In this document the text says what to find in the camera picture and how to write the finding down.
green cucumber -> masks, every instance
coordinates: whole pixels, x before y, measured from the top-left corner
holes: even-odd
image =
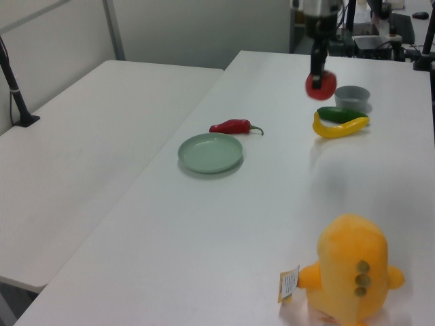
[[[344,124],[357,117],[368,117],[365,113],[345,107],[321,107],[317,112],[319,113],[320,119],[336,122],[338,124]]]

yellow banana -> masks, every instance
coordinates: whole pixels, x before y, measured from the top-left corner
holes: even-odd
[[[370,118],[368,117],[357,117],[356,119],[341,124],[340,126],[327,127],[321,123],[318,112],[315,112],[313,129],[316,134],[324,138],[339,138],[363,129],[369,121]]]

red chili pepper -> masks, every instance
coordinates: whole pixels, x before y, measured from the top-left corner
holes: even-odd
[[[252,129],[258,129],[261,131],[261,135],[264,134],[263,130],[259,127],[251,125],[248,120],[231,119],[225,121],[223,124],[216,124],[210,127],[209,132],[221,132],[222,134],[249,134]]]

toy food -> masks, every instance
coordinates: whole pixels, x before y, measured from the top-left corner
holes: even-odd
[[[323,138],[339,138],[353,134],[363,129],[370,121],[368,117],[357,117],[337,127],[327,127],[320,122],[319,113],[314,113],[313,129],[316,134]]]
[[[209,132],[220,132],[222,134],[249,134],[250,130],[257,129],[264,134],[263,129],[252,126],[248,120],[231,119],[221,124],[211,126]]]
[[[321,87],[313,88],[313,74],[310,73],[305,80],[305,90],[308,96],[315,100],[323,101],[334,95],[337,88],[337,78],[335,74],[325,70],[322,75]]]
[[[317,109],[320,119],[336,122],[338,124],[344,124],[357,117],[368,117],[361,111],[348,109],[345,107],[321,107]]]

pepper stem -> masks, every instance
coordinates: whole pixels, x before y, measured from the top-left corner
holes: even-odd
[[[261,131],[261,135],[262,135],[262,136],[264,135],[263,129],[251,125],[251,126],[249,127],[249,130],[252,130],[252,129],[257,129],[257,130]]]

